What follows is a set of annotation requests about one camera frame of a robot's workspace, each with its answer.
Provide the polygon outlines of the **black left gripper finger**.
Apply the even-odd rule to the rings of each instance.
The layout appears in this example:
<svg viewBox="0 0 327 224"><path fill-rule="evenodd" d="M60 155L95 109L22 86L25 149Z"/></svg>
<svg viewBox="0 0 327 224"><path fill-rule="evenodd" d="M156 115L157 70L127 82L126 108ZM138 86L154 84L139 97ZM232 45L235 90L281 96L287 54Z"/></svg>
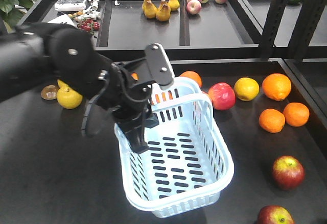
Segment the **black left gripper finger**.
<svg viewBox="0 0 327 224"><path fill-rule="evenodd" d="M149 146L145 141L144 132L144 126L134 127L123 131L131 150L136 154L142 154L149 149Z"/></svg>

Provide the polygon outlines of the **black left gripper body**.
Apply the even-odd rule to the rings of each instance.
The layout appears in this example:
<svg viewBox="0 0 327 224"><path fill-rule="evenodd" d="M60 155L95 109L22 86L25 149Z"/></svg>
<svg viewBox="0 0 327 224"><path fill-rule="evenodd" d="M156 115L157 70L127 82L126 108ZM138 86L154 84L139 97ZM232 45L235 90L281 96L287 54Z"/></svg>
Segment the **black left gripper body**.
<svg viewBox="0 0 327 224"><path fill-rule="evenodd" d="M94 106L111 109L115 123L122 131L158 124L153 119L149 103L152 94L151 78L146 60L133 60L126 64L114 64L107 60L85 62L81 66L81 78L86 88L81 90L89 101L82 121L82 134L95 136L98 131L90 128Z"/></svg>

